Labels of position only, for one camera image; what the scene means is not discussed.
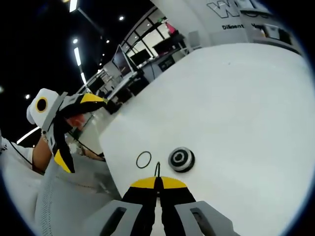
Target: black rubber o-ring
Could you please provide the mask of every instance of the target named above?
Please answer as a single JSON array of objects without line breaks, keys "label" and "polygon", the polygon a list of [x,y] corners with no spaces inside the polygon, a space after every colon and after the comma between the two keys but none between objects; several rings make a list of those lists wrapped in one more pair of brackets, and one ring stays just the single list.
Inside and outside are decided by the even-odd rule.
[{"label": "black rubber o-ring", "polygon": [[[145,153],[148,153],[148,154],[150,155],[149,162],[148,162],[145,166],[139,166],[139,165],[138,165],[138,160],[139,160],[139,157],[140,157],[142,154],[145,154]],[[152,159],[152,155],[151,155],[151,153],[150,153],[149,151],[143,151],[143,152],[142,152],[142,153],[140,153],[140,155],[137,157],[137,160],[136,160],[136,165],[137,165],[137,167],[138,167],[139,169],[146,168],[146,167],[149,165],[149,163],[151,162],[151,159]]]}]

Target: wire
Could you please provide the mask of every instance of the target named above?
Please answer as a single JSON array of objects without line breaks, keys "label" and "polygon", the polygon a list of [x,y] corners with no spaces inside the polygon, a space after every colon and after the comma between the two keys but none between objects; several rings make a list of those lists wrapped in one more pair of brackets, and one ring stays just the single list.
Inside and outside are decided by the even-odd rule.
[{"label": "wire", "polygon": [[9,143],[11,144],[11,146],[17,151],[17,153],[26,161],[28,162],[33,169],[36,169],[38,172],[42,173],[42,174],[45,174],[45,172],[39,168],[37,168],[32,162],[30,162],[26,157],[24,157],[20,151],[18,151],[18,149],[11,143],[11,141],[9,141]]},{"label": "wire", "polygon": [[156,171],[154,171],[154,176],[159,177],[160,167],[161,167],[161,164],[157,162]]},{"label": "wire", "polygon": [[[139,160],[139,157],[140,157],[142,154],[145,154],[145,153],[148,153],[148,154],[150,155],[149,162],[148,162],[145,166],[139,166],[139,165],[138,165],[138,160]],[[151,153],[150,153],[149,151],[143,151],[143,152],[142,152],[142,153],[140,153],[140,155],[137,157],[137,160],[136,160],[136,165],[137,165],[137,167],[138,167],[139,169],[144,169],[144,168],[146,168],[146,167],[149,165],[149,163],[151,162],[151,159],[152,159],[152,155],[151,155]]]},{"label": "wire", "polygon": [[97,155],[94,151],[92,151],[91,149],[89,149],[87,146],[85,146],[83,143],[81,143],[78,139],[76,139],[73,134],[71,132],[69,132],[69,134],[73,137],[73,139],[75,141],[77,141],[80,145],[82,145],[83,147],[85,147],[86,149],[88,149],[89,151],[91,151],[93,154],[95,154],[96,156],[98,157],[101,157],[101,154],[100,155]]}]

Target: white table surface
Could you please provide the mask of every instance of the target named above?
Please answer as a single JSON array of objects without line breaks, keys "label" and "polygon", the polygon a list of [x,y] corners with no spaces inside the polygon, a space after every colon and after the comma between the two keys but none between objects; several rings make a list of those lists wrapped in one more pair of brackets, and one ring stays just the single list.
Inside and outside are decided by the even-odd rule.
[{"label": "white table surface", "polygon": [[112,93],[108,96],[108,100],[111,100],[121,90],[137,72],[130,72],[124,76],[123,80],[116,86]]},{"label": "white table surface", "polygon": [[[291,223],[311,186],[314,140],[315,93],[304,60],[261,44],[194,51],[123,107],[100,135],[121,195],[153,176],[159,161],[162,176],[185,182],[241,236],[278,236]],[[167,163],[181,146],[196,156],[185,174]],[[145,150],[152,160],[141,170],[135,162]]]}]

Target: metal washer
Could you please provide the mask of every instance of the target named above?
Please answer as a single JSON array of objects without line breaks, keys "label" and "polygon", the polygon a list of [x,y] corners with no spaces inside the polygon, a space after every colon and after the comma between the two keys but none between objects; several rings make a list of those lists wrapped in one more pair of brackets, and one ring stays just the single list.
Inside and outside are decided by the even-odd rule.
[{"label": "metal washer", "polygon": [[170,153],[168,164],[176,172],[185,173],[194,166],[195,156],[188,148],[178,147]]}]

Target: human hand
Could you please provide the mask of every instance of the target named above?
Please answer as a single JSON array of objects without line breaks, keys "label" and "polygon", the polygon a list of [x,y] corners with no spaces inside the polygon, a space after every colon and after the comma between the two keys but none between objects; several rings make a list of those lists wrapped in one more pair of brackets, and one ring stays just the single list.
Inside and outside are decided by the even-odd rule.
[{"label": "human hand", "polygon": [[72,127],[77,127],[80,131],[82,131],[85,123],[85,117],[83,114],[79,114],[77,116],[67,119],[66,121]]}]

